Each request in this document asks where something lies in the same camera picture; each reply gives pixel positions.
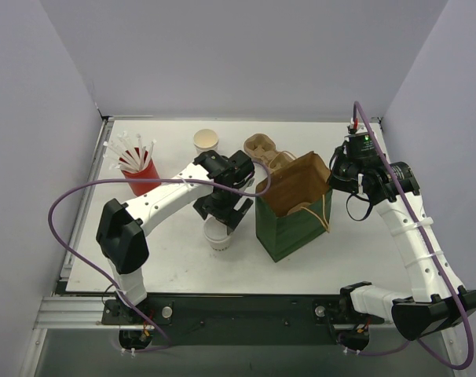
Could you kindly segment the green brown paper bag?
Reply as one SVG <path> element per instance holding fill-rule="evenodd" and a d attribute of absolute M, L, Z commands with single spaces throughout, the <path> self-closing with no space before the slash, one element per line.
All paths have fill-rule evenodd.
<path fill-rule="evenodd" d="M 256 186 L 265 194 L 255 200 L 255 233 L 274 262 L 331 231 L 330 173 L 318 154 L 308 152 Z M 287 215 L 301 202 L 310 205 Z"/>

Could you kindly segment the white paper coffee cup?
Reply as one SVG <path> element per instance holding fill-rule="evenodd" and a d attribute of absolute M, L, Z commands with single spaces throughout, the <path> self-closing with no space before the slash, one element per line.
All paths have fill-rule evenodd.
<path fill-rule="evenodd" d="M 228 234 L 227 226 L 213 217 L 205 220 L 203 235 L 215 251 L 223 251 L 231 244 L 231 236 Z"/>

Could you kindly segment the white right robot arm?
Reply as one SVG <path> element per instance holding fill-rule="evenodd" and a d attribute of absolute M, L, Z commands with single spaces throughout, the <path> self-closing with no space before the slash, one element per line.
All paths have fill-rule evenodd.
<path fill-rule="evenodd" d="M 419 185 L 403 162 L 386 168 L 368 133 L 351 134 L 335 149 L 328 184 L 369 204 L 390 230 L 411 284 L 400 293 L 361 282 L 344 287 L 349 315 L 393 322 L 409 341 L 462 323 L 459 306 L 476 311 L 468 290 L 447 263 L 426 216 Z"/>

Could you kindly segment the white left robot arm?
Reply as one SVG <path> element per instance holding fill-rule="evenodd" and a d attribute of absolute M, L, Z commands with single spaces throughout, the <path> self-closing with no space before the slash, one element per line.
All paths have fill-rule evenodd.
<path fill-rule="evenodd" d="M 147 316 L 147 291 L 141 267 L 149 252 L 147 236 L 164 220 L 192 205 L 206 226 L 226 240 L 252 205 L 243 191 L 254 181 L 254 164 L 239 150 L 230 157 L 210 150 L 197 156 L 170 184 L 102 210 L 96 240 L 121 292 L 120 314 L 130 323 Z"/>

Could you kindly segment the brown pulp cup carrier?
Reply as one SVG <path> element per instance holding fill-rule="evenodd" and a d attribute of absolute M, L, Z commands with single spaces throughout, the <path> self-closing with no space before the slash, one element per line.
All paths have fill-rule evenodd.
<path fill-rule="evenodd" d="M 303 208 L 308 208 L 310 205 L 310 202 L 301 202 L 296 205 L 294 205 L 288 212 L 287 215 L 293 214 L 295 212 L 298 212 L 302 210 Z"/>

